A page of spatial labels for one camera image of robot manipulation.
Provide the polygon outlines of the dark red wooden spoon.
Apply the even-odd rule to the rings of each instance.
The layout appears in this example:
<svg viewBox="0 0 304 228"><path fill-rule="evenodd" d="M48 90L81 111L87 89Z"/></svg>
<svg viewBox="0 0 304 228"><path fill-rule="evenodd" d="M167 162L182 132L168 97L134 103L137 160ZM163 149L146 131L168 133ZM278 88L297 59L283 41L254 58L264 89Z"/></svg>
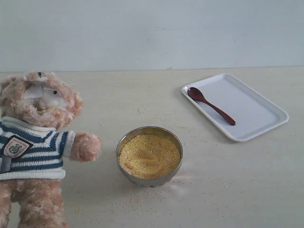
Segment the dark red wooden spoon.
<svg viewBox="0 0 304 228"><path fill-rule="evenodd" d="M190 98L192 98L193 100L202 102L208 106L210 106L212 109L214 109L220 116L222 116L222 118L224 118L226 120L226 122L228 122L230 125L234 126L236 125L236 121L230 117L227 113L225 113L223 110L219 109L218 107L216 107L215 105L213 105L212 103L210 103L203 95L203 93L196 87L190 87L187 90L187 94Z"/></svg>

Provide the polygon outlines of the brown teddy bear striped sweater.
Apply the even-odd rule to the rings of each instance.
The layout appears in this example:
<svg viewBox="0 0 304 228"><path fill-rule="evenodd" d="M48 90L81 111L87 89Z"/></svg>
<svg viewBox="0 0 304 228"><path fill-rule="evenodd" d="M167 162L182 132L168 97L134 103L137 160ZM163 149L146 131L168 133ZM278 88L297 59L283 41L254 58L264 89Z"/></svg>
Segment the brown teddy bear striped sweater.
<svg viewBox="0 0 304 228"><path fill-rule="evenodd" d="M8 225L13 203L20 205L20 228L66 228L60 183L63 159L90 162L101 139L63 131L83 102L52 72L32 71L0 84L0 155L11 169L0 173L0 225Z"/></svg>

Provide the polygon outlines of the yellow millet grains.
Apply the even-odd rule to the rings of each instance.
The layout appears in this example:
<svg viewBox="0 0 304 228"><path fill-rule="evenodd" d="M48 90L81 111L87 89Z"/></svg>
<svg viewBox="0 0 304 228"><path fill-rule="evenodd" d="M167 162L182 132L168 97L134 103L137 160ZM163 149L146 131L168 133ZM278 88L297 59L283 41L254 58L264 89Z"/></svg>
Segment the yellow millet grains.
<svg viewBox="0 0 304 228"><path fill-rule="evenodd" d="M176 145L153 134L132 138L118 156L123 169L141 179L158 179L171 173L180 163Z"/></svg>

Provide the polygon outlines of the metal bowl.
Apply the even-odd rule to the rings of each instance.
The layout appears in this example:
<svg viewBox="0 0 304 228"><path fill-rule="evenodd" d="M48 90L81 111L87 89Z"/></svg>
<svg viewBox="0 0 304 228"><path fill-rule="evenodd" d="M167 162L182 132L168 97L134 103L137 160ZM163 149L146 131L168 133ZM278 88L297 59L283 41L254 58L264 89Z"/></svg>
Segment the metal bowl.
<svg viewBox="0 0 304 228"><path fill-rule="evenodd" d="M141 178L137 178L129 173L127 173L123 167L120 165L119 163L119 153L121 152L122 148L134 137L141 135L141 134L153 134L153 135L157 135L161 138L165 138L170 140L171 142L173 142L176 147L178 148L179 152L180 152L180 163L178 164L178 166L169 174L160 177L158 179L141 179ZM116 147L116 161L117 161L117 165L119 167L119 170L121 171L121 173L132 183L138 185L138 186L142 186L142 187L158 187L158 186L162 186L165 183L169 182L178 172L178 170L181 167L182 164L182 159L183 159L183 147L182 144L180 142L180 140L176 137L175 134L173 134L171 131L164 129L162 127L158 127L158 126L143 126L143 127L139 127L136 128L130 132L128 132L126 135L124 135L124 137L119 141L117 147Z"/></svg>

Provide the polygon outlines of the white rectangular plastic tray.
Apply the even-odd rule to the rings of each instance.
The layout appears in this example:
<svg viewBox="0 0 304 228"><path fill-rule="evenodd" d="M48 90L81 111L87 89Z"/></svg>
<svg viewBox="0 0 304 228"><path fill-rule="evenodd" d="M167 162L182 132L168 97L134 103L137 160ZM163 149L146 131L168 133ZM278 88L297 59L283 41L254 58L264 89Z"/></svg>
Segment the white rectangular plastic tray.
<svg viewBox="0 0 304 228"><path fill-rule="evenodd" d="M227 123L208 105L190 98L190 87L199 89L209 102L232 117L236 125ZM251 140L289 120L286 111L231 74L219 74L190 83L181 91L219 130L236 142Z"/></svg>

